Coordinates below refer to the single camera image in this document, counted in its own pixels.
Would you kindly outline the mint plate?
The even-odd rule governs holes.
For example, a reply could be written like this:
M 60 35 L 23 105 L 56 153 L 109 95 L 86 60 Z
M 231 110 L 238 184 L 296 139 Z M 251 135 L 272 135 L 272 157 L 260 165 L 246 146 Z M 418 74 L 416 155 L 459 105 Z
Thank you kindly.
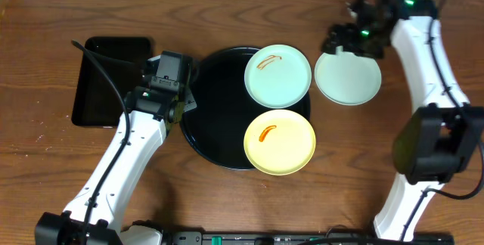
M 346 106 L 364 104 L 377 95 L 382 74 L 377 62 L 358 57 L 341 47 L 336 54 L 323 53 L 314 69 L 315 82 L 329 100 Z
M 250 97 L 264 107 L 282 109 L 308 92 L 312 71 L 306 56 L 289 45 L 269 45 L 248 61 L 244 84 Z

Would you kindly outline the yellow plate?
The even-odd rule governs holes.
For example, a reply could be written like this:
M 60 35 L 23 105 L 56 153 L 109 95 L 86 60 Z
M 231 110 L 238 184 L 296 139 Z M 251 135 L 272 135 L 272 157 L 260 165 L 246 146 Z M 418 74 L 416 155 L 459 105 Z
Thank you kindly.
M 243 146 L 247 159 L 259 171 L 289 175 L 310 161 L 316 136 L 302 115 L 291 110 L 270 110 L 249 124 Z

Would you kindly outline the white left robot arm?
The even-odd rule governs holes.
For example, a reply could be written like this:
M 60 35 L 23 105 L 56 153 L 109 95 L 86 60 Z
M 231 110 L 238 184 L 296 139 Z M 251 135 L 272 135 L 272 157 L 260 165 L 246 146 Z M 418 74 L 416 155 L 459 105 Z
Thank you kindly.
M 60 214 L 46 212 L 37 244 L 161 244 L 148 223 L 122 227 L 126 207 L 147 163 L 184 113 L 195 60 L 164 51 L 149 59 L 142 81 L 122 102 L 116 134 L 82 190 Z

